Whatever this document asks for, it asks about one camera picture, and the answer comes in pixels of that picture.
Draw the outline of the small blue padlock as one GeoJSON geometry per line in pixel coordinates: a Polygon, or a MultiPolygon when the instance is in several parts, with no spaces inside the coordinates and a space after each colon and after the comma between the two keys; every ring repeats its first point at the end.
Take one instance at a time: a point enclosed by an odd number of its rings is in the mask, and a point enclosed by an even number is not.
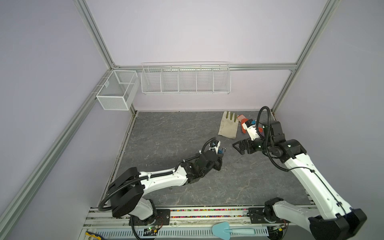
{"type": "Polygon", "coordinates": [[[218,155],[223,155],[226,152],[226,148],[218,149],[218,155]]]}

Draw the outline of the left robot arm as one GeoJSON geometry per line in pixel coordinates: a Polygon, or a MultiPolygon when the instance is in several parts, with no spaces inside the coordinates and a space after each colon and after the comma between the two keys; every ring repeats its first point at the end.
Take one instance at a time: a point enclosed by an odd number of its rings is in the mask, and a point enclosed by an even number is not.
{"type": "Polygon", "coordinates": [[[170,187],[197,183],[211,170],[220,171],[226,152],[217,138],[204,143],[195,156],[182,160],[174,168],[155,172],[140,172],[129,168],[107,188],[107,195],[100,201],[98,210],[111,211],[114,218],[126,215],[149,223],[158,217],[152,200],[145,195],[170,187]]]}

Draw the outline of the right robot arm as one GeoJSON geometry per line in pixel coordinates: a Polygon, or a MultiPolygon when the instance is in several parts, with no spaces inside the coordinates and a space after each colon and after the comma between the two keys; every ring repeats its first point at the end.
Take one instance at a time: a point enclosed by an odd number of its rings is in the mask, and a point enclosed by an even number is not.
{"type": "Polygon", "coordinates": [[[323,177],[309,154],[297,140],[286,140],[281,123],[271,120],[271,110],[264,106],[267,120],[261,122],[241,118],[242,129],[249,138],[233,147],[241,154],[263,153],[280,171],[292,172],[312,198],[316,208],[301,208],[280,197],[265,202],[260,215],[269,223],[285,220],[308,232],[316,240],[348,240],[354,237],[367,221],[361,209],[353,208],[323,177]]]}

